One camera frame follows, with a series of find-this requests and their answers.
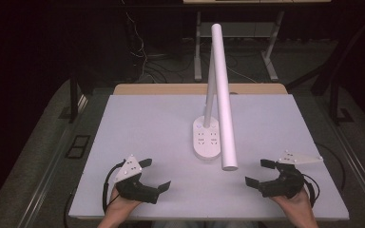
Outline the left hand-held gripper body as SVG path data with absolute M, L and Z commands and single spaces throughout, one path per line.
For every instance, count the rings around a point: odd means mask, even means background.
M 143 168 L 139 162 L 131 155 L 119 164 L 121 169 L 114 178 L 115 188 L 124 199 L 156 204 L 159 192 L 157 188 L 140 182 Z

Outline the grey metal desk frame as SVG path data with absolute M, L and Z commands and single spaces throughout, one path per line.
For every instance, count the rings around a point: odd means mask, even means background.
M 274 22 L 222 22 L 221 26 L 227 27 L 227 36 L 230 38 L 267 38 L 268 47 L 260 52 L 260 56 L 272 82 L 277 82 L 279 77 L 272 62 L 272 52 L 278 39 L 279 29 L 284 16 L 284 11 L 277 13 Z M 196 13 L 196 34 L 194 51 L 194 80 L 202 79 L 201 38 L 211 36 L 211 22 L 203 22 L 202 13 Z

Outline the black floor frame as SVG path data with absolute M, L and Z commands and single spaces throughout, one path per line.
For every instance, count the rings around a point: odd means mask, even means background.
M 67 159 L 81 159 L 86 152 L 89 140 L 89 135 L 76 135 L 65 157 Z

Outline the white table cover board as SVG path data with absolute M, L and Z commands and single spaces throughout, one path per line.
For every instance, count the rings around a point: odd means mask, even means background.
M 246 178 L 273 180 L 277 170 L 260 160 L 285 152 L 316 156 L 317 148 L 290 95 L 230 98 L 239 168 L 224 171 L 221 160 L 202 161 L 193 147 L 193 122 L 204 111 L 202 95 L 113 95 L 109 98 L 69 213 L 78 219 L 103 216 L 108 171 L 129 156 L 151 159 L 141 181 L 170 187 L 157 203 L 144 203 L 133 219 L 279 220 L 271 200 L 246 185 Z

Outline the black metal stand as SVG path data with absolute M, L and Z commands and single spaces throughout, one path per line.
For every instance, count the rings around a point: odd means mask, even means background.
M 74 74 L 70 75 L 70 118 L 69 122 L 72 124 L 78 116 L 78 83 L 77 77 Z
M 334 78 L 331 82 L 329 116 L 335 125 L 341 123 L 352 123 L 354 119 L 346 108 L 339 107 L 339 86 L 340 81 Z

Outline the white desk lamp socket base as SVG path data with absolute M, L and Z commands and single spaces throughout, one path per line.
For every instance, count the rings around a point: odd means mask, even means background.
M 210 161 L 221 156 L 221 169 L 236 171 L 239 167 L 221 25 L 214 24 L 211 33 L 206 103 L 204 114 L 193 122 L 193 147 L 199 159 Z

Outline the person's right hand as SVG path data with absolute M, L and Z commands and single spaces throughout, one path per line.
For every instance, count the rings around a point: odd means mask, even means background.
M 309 196 L 304 188 L 291 198 L 285 196 L 271 197 L 283 211 L 285 216 L 293 223 L 301 223 L 302 219 L 309 219 L 312 215 L 312 209 Z

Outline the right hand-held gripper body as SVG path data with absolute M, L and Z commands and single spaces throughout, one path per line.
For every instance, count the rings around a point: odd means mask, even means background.
M 306 186 L 311 199 L 319 197 L 319 186 L 306 180 L 306 175 L 297 169 L 297 165 L 322 162 L 321 156 L 311 156 L 285 150 L 279 158 L 274 161 L 279 176 L 275 180 L 259 183 L 259 191 L 265 198 L 285 196 L 291 198 L 296 195 L 303 186 Z

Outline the person's left hand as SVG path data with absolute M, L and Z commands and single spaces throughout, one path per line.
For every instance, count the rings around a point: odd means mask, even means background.
M 124 199 L 119 195 L 116 188 L 113 188 L 110 204 L 107 206 L 105 220 L 110 227 L 117 227 L 124 222 L 133 210 L 141 204 L 140 201 Z

